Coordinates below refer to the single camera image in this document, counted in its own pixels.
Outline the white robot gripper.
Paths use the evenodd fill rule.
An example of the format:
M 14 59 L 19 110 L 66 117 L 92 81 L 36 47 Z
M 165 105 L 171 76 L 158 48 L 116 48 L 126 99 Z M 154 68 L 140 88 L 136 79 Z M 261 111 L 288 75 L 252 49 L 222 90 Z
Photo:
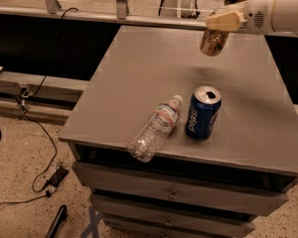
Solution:
M 237 32 L 245 29 L 253 34 L 271 34 L 276 31 L 273 16 L 276 0 L 249 0 L 216 8 L 206 21 L 210 30 Z

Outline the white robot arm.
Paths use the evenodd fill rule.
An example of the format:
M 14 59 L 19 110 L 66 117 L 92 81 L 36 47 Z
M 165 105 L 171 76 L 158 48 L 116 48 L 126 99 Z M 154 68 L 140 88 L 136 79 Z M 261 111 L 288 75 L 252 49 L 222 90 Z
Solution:
M 210 30 L 259 35 L 298 36 L 298 0 L 246 0 L 216 10 Z

